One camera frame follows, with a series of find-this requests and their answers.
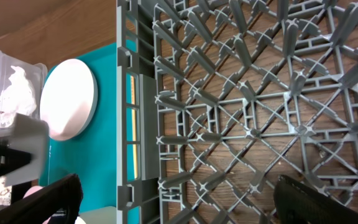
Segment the grey plastic dish rack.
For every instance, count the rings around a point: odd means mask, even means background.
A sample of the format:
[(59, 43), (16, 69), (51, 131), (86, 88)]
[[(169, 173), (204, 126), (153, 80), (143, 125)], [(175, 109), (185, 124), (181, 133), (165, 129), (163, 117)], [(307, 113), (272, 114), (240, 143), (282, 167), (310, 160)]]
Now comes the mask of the grey plastic dish rack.
[(280, 175), (358, 213), (358, 1), (122, 0), (116, 45), (118, 223), (278, 223)]

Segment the teal plastic tray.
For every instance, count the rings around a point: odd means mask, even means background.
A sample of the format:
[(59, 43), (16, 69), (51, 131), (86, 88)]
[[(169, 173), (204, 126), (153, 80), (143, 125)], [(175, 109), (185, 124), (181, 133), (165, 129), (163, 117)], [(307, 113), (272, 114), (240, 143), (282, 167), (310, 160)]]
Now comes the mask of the teal plastic tray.
[(117, 47), (110, 44), (78, 58), (90, 68), (96, 79), (96, 111), (79, 135), (66, 141), (49, 141), (39, 185), (46, 186), (67, 174), (77, 174), (83, 190), (80, 212), (84, 213), (116, 206)]

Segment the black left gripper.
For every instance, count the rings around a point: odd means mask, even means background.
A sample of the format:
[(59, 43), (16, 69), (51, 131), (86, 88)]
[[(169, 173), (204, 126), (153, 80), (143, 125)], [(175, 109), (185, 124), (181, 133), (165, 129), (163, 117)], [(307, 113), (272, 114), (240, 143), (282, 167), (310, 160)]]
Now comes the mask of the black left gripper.
[[(9, 144), (0, 144), (0, 177), (5, 186), (39, 179), (46, 161), (49, 128), (45, 121), (17, 114), (9, 128)], [(0, 210), (0, 224), (43, 223), (59, 209), (67, 211), (64, 223), (74, 223), (79, 215), (83, 191), (76, 174), (70, 174)]]

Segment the small white cup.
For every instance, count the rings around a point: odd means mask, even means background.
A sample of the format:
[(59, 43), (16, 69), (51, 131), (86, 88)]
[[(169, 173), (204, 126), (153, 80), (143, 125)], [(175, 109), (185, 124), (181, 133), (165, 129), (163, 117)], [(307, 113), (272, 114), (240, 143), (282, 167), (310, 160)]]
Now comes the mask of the small white cup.
[(75, 224), (116, 224), (116, 207), (108, 206), (80, 213)]

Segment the large pink plate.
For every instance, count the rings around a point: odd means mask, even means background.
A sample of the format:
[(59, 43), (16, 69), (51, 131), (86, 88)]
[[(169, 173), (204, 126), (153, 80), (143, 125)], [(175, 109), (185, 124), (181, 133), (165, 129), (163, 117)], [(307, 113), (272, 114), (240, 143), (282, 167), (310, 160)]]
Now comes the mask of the large pink plate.
[(71, 58), (48, 76), (40, 99), (40, 119), (48, 124), (51, 139), (66, 141), (87, 128), (97, 103), (93, 72), (82, 60)]

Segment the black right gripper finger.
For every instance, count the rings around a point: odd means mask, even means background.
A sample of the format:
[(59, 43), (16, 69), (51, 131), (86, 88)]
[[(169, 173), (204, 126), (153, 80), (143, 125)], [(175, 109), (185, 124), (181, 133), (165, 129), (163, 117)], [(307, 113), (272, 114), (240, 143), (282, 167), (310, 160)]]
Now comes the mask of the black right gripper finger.
[(281, 223), (358, 224), (358, 213), (287, 175), (280, 175), (273, 193)]

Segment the clear plastic waste bin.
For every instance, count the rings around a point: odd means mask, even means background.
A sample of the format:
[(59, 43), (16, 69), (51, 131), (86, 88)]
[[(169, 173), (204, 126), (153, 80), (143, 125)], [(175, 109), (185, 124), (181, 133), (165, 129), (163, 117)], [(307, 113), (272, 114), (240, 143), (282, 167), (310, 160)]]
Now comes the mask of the clear plastic waste bin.
[(17, 114), (38, 119), (40, 97), (48, 69), (0, 51), (0, 138), (8, 136)]

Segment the wooden chopstick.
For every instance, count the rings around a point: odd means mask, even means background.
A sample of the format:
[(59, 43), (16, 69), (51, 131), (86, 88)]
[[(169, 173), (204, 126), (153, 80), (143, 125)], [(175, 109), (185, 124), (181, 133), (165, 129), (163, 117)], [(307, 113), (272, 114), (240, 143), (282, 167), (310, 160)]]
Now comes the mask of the wooden chopstick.
[[(135, 78), (131, 76), (131, 103), (136, 104), (135, 96)], [(137, 139), (137, 123), (136, 123), (136, 110), (132, 110), (132, 137)], [(134, 162), (134, 178), (138, 178), (138, 164), (137, 164), (137, 145), (133, 145), (133, 162)]]

